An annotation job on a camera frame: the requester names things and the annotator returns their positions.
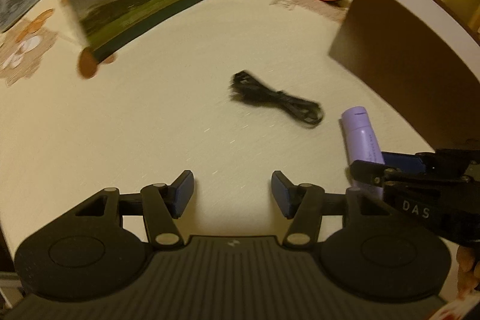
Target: purple bottle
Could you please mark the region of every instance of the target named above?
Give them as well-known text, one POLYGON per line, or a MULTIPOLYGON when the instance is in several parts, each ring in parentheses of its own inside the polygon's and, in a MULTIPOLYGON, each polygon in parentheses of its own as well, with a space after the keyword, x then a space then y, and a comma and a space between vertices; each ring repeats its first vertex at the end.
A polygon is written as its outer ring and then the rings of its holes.
MULTIPOLYGON (((345 135, 349 163, 355 160, 385 164, 374 130, 371 128, 367 110, 356 106, 342 114, 342 126, 345 135)), ((354 181, 354 186, 364 188, 382 199, 383 189, 354 181)))

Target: black cable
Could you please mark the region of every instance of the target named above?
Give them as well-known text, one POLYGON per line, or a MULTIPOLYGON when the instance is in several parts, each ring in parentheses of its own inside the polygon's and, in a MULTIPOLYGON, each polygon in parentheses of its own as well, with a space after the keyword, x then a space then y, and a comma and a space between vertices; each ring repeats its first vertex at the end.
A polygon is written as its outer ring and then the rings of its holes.
POLYGON ((318 103, 292 97, 283 91, 273 91, 247 71, 233 76, 232 87, 247 102, 275 103, 309 125, 317 126, 323 120, 323 110, 318 103))

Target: white table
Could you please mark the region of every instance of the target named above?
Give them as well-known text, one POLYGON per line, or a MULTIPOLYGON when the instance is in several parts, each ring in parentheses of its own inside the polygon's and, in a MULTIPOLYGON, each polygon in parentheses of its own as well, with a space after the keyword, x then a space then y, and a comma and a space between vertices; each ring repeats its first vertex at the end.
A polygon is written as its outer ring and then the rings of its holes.
MULTIPOLYGON (((32 13, 57 1, 43 2, 32 13)), ((272 172, 344 193, 347 156, 338 119, 356 105, 367 108, 384 151, 431 150, 328 57, 337 22, 270 3, 203 1, 122 48, 90 80, 77 74, 81 46, 56 10, 47 27, 59 38, 37 72, 9 88, 0 81, 0 220, 12 254, 28 235, 104 187, 138 192, 171 183, 185 169, 197 180, 177 221, 185 238, 283 236, 289 222, 270 194, 272 172), (324 121, 306 129, 281 110, 232 101, 231 76, 243 69, 319 101, 324 121)), ((125 226, 145 237, 141 218, 125 226)), ((325 218, 321 238, 339 227, 339 218, 325 218)))

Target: human hand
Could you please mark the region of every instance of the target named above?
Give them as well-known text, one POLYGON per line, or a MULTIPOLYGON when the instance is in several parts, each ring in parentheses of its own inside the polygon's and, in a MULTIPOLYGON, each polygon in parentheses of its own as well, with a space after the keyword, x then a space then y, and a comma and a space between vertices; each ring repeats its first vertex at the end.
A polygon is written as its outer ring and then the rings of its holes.
POLYGON ((472 248, 459 246, 458 262, 458 296, 464 297, 480 283, 480 262, 475 265, 475 253, 472 248))

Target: open cardboard box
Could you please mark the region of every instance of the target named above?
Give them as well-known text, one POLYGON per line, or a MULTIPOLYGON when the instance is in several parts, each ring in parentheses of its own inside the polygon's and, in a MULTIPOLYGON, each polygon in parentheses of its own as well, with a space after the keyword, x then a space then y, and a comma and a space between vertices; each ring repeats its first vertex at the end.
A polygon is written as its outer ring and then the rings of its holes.
POLYGON ((353 0, 330 56, 432 148, 480 149, 480 43, 439 0, 353 0))

